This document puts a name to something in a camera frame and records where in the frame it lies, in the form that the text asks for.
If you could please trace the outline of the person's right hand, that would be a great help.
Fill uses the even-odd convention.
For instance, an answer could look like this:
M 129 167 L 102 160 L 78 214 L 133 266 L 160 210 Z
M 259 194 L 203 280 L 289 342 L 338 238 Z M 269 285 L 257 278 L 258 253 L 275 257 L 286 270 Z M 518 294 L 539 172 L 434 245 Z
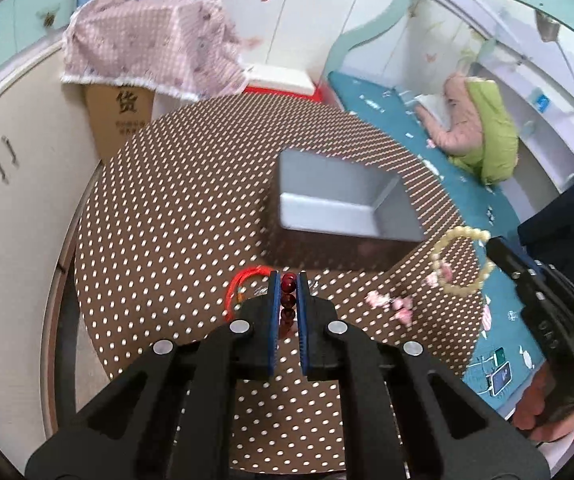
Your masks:
M 551 443 L 574 432 L 574 409 L 556 422 L 546 422 L 543 418 L 554 386 L 555 380 L 549 364 L 544 363 L 515 406 L 512 426 L 534 442 Z

